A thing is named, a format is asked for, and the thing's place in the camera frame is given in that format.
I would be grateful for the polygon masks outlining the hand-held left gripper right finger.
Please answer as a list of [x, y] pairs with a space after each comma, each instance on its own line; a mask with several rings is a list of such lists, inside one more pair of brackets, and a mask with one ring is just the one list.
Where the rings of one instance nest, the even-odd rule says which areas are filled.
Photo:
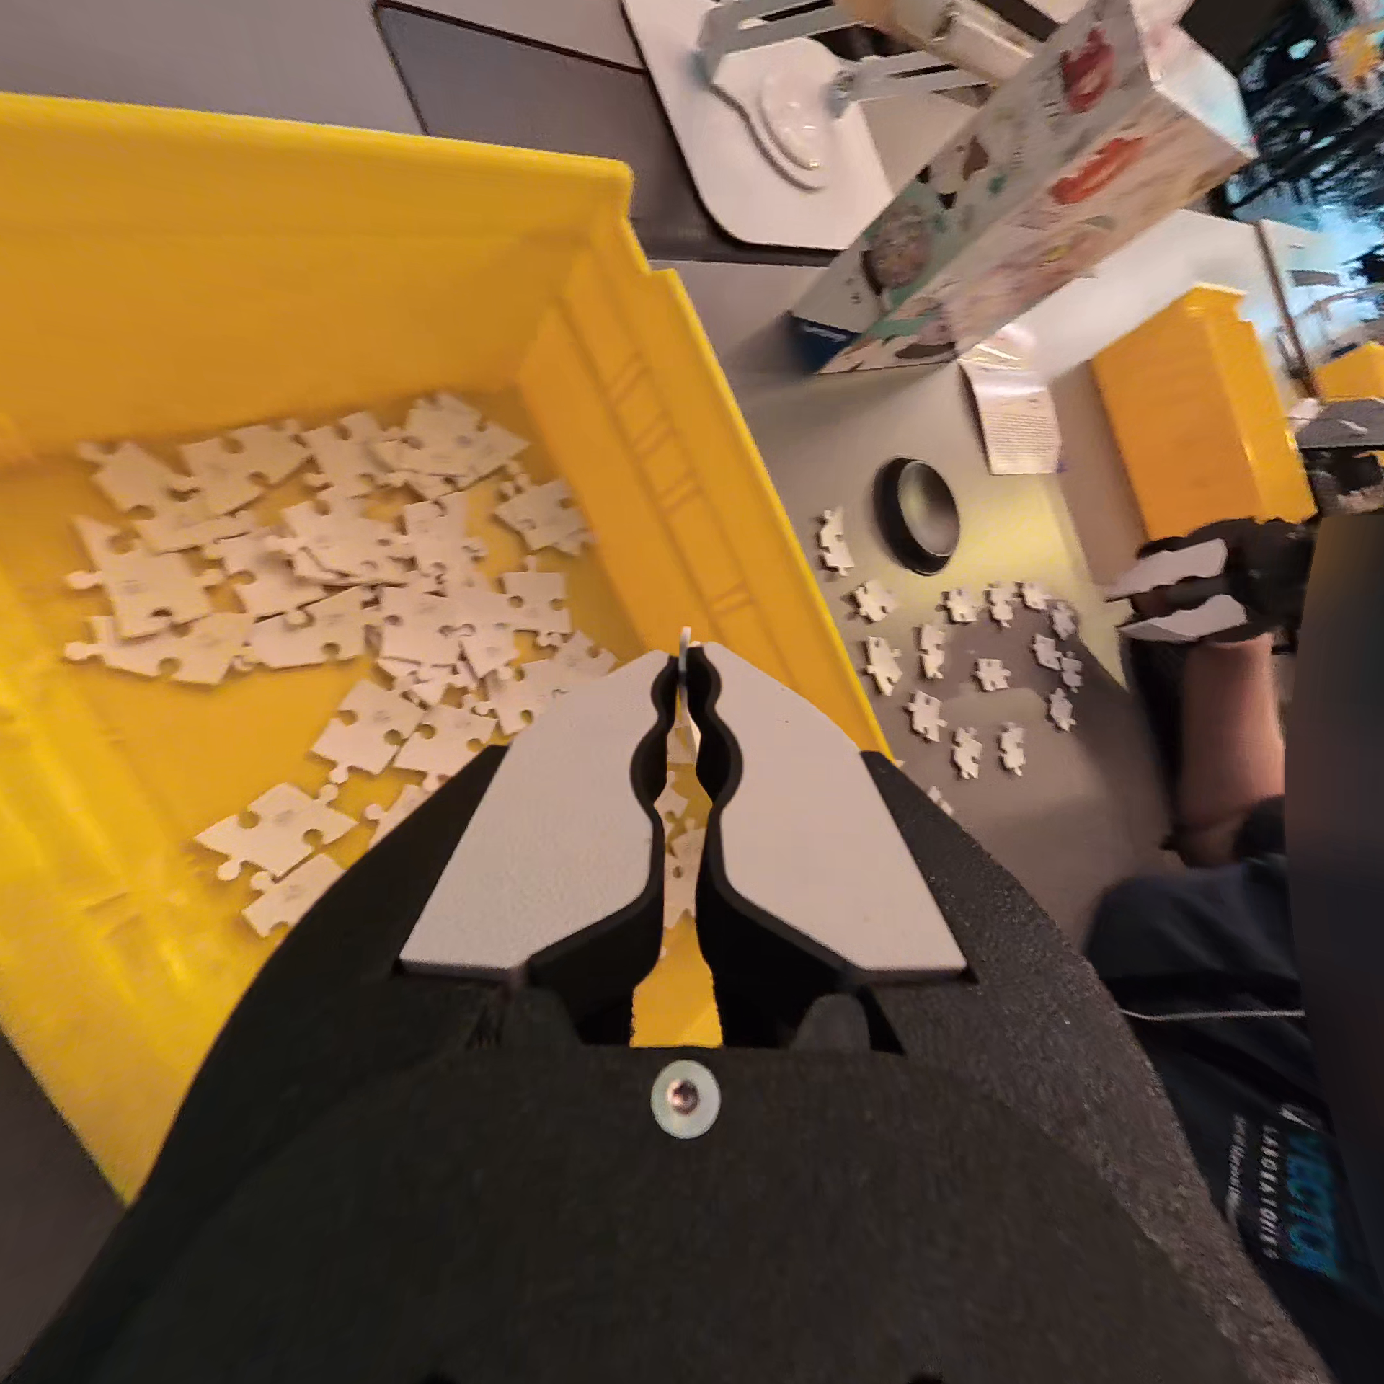
[[693, 724], [712, 806], [697, 929], [721, 1030], [797, 1030], [824, 996], [965, 973], [872, 773], [887, 760], [723, 646], [693, 648]]

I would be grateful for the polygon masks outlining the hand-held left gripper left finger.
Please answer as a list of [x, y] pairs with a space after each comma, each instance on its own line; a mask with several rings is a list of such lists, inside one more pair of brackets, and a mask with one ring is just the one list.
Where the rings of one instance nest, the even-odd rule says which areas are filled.
[[678, 663], [649, 651], [556, 699], [499, 760], [401, 948], [411, 973], [533, 986], [630, 1023], [662, 948]]

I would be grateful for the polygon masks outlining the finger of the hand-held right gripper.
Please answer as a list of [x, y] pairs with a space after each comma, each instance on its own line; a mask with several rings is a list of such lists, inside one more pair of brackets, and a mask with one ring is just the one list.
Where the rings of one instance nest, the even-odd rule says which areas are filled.
[[1127, 598], [1125, 640], [1157, 646], [1237, 644], [1258, 634], [1245, 604], [1216, 590], [1192, 604], [1192, 590], [1148, 590]]
[[1104, 588], [1104, 600], [1133, 600], [1186, 581], [1220, 579], [1228, 556], [1228, 545], [1220, 537], [1161, 547], [1138, 558], [1108, 585]]

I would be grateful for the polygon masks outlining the spread of white jigsaw pieces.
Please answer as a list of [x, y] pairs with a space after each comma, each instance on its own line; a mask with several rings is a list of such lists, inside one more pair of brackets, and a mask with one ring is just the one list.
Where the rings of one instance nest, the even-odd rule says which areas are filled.
[[1079, 699], [1094, 680], [1068, 600], [1032, 579], [936, 585], [866, 541], [843, 505], [809, 522], [860, 684], [885, 731], [925, 754], [933, 798], [936, 781], [1034, 773], [1041, 735], [1087, 729]]

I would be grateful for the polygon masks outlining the pile of puzzle pieces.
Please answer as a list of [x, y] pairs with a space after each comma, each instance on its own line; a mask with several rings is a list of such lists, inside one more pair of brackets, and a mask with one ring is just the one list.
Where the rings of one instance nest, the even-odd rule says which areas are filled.
[[202, 828], [217, 878], [249, 880], [245, 925], [272, 939], [342, 876], [331, 847], [379, 844], [476, 756], [620, 667], [579, 628], [594, 533], [569, 486], [535, 478], [527, 438], [434, 392], [401, 425], [356, 411], [183, 442], [82, 442], [116, 516], [76, 514], [104, 609], [74, 667], [200, 693], [253, 676], [346, 682], [304, 756], [325, 783], [276, 783]]

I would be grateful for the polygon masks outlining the yellow plastic bin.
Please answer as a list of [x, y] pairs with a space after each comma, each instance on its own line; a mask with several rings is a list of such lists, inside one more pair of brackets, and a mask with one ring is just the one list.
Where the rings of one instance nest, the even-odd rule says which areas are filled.
[[1315, 512], [1243, 297], [1193, 286], [1089, 362], [1146, 541]]
[[594, 528], [594, 638], [689, 627], [887, 752], [622, 164], [9, 94], [2, 147], [4, 1034], [120, 1200], [274, 946], [192, 836], [302, 766], [350, 676], [65, 663], [99, 611], [65, 587], [80, 442], [493, 398]]

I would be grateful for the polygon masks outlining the person's right forearm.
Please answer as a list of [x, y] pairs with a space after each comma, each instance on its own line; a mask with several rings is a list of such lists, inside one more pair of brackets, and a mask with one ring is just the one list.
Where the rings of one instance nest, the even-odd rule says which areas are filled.
[[1271, 634], [1188, 651], [1178, 731], [1176, 853], [1192, 868], [1230, 865], [1287, 786]]

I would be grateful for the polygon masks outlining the colourful puzzle box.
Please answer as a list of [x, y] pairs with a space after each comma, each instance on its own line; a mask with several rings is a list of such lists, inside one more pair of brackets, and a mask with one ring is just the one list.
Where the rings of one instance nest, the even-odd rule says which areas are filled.
[[1247, 164], [1237, 82], [1188, 8], [1058, 27], [790, 311], [805, 370], [955, 362]]

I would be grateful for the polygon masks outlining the white printed leaflet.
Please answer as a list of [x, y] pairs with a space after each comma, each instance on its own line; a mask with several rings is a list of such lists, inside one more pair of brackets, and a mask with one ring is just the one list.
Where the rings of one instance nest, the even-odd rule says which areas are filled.
[[959, 371], [992, 476], [1054, 476], [1064, 440], [1051, 391], [1020, 358], [969, 352]]

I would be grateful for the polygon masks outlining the white stand base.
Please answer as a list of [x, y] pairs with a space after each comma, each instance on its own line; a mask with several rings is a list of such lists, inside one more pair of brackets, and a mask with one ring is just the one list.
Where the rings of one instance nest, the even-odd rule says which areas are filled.
[[866, 105], [986, 92], [1035, 52], [999, 4], [620, 10], [704, 210], [759, 248], [841, 252], [891, 200]]

